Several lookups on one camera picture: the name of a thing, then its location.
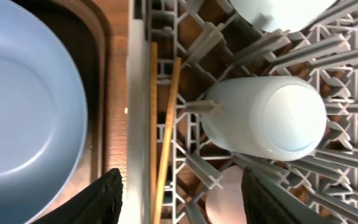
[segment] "wooden chopstick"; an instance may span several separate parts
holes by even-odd
[[[162,152],[160,159],[160,167],[158,169],[157,193],[155,196],[155,206],[152,218],[153,224],[160,224],[161,209],[164,196],[164,186],[167,178],[168,162],[171,150],[172,127],[175,121],[175,110],[177,105],[177,95],[179,89],[181,58],[177,57],[173,63],[173,73],[171,79],[171,88],[169,91],[167,116],[165,118],[165,132],[162,143]]]
[[[158,48],[157,43],[152,42],[150,49],[150,211],[155,206],[155,193],[157,189],[157,73],[158,73]]]

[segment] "plastic dish rack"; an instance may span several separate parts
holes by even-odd
[[[310,209],[334,223],[358,223],[358,1],[338,1],[307,29],[291,34],[282,30],[263,33],[253,28],[228,0],[206,2],[148,2],[147,39],[172,40],[169,45],[172,54],[162,56],[158,61],[158,84],[170,83],[176,56],[183,58],[183,70],[191,70],[211,85],[234,77],[298,75],[322,94],[328,113],[327,130],[315,152],[298,161],[270,161],[227,151],[207,155],[205,152],[211,143],[203,135],[200,117],[181,113],[188,102],[178,95],[173,128],[176,130],[177,124],[184,122],[187,131],[181,140],[178,131],[173,132],[172,169],[171,175],[168,174],[163,204],[171,214],[165,221],[180,223],[187,219],[194,224],[207,223],[199,200],[208,189],[219,187],[222,170],[237,164],[264,171],[289,194],[297,196]],[[219,6],[225,19],[222,22],[203,19],[200,9],[205,4]],[[181,30],[180,26],[188,18],[202,31],[192,44],[184,46],[181,32],[191,31]],[[167,25],[156,26],[157,21],[159,24],[165,21]],[[251,40],[251,44],[245,47],[232,44],[225,33],[233,27]],[[219,74],[207,71],[201,63],[211,51],[217,50],[226,66]],[[264,66],[257,70],[256,65]],[[205,92],[192,101],[204,96]],[[158,142],[162,142],[163,130],[164,124],[159,124]],[[210,163],[219,160],[223,162],[218,168]],[[190,168],[202,183],[202,188],[192,197],[178,193],[177,175],[185,167]]]

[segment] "gray dish rack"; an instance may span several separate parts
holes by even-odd
[[[322,209],[326,210],[327,217],[334,223],[358,223],[358,1],[338,1],[307,29],[295,33],[285,30],[263,33],[243,20],[228,0],[216,0],[227,15],[227,19],[219,24],[200,16],[200,8],[205,3],[203,0],[138,3],[131,4],[132,8],[138,6],[139,10],[131,14],[134,19],[130,21],[128,65],[133,65],[135,60],[143,63],[129,68],[127,74],[128,198],[140,206],[132,215],[142,223],[148,223],[148,175],[140,170],[148,168],[148,132],[144,133],[148,125],[148,107],[141,101],[148,98],[149,76],[141,71],[148,70],[149,44],[158,38],[173,40],[172,57],[158,61],[159,85],[170,83],[170,74],[165,68],[172,66],[176,56],[183,58],[183,69],[191,69],[213,85],[239,74],[242,77],[260,74],[298,75],[324,93],[328,113],[327,131],[318,148],[310,156],[293,162],[270,161],[226,151],[204,156],[203,150],[210,142],[200,140],[202,127],[199,115],[187,112],[178,114],[175,124],[185,121],[187,132],[184,145],[178,143],[177,132],[173,132],[172,178],[167,180],[165,191],[169,192],[169,197],[164,198],[163,204],[172,214],[166,221],[179,223],[187,218],[190,223],[207,223],[197,204],[198,200],[208,189],[219,187],[222,170],[237,164],[264,171],[289,194],[294,189],[305,189],[305,205],[318,213]],[[184,47],[179,39],[178,27],[187,17],[196,21],[202,27],[202,32],[190,46]],[[166,20],[171,25],[157,29],[152,25],[156,19]],[[224,35],[228,27],[236,27],[240,33],[253,40],[252,44],[243,49],[231,46]],[[200,65],[203,57],[216,48],[227,59],[224,62],[226,68],[218,75],[206,71]],[[250,68],[260,60],[267,63],[267,66],[255,75]],[[301,73],[294,72],[302,66],[305,69]],[[143,92],[135,93],[139,88]],[[195,100],[203,99],[204,96],[205,92]],[[179,110],[186,108],[188,103],[178,95]],[[164,124],[159,124],[159,142],[162,142],[163,130]],[[212,160],[225,160],[225,163],[217,169],[209,163]],[[177,174],[186,166],[204,183],[203,189],[190,200],[177,193]]]

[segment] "blue plate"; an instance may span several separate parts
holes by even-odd
[[[85,144],[86,98],[70,54],[34,15],[0,0],[0,223],[38,215]]]

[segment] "plate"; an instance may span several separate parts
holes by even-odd
[[[17,4],[0,0],[0,223],[37,216],[84,148],[86,98],[70,54]]]

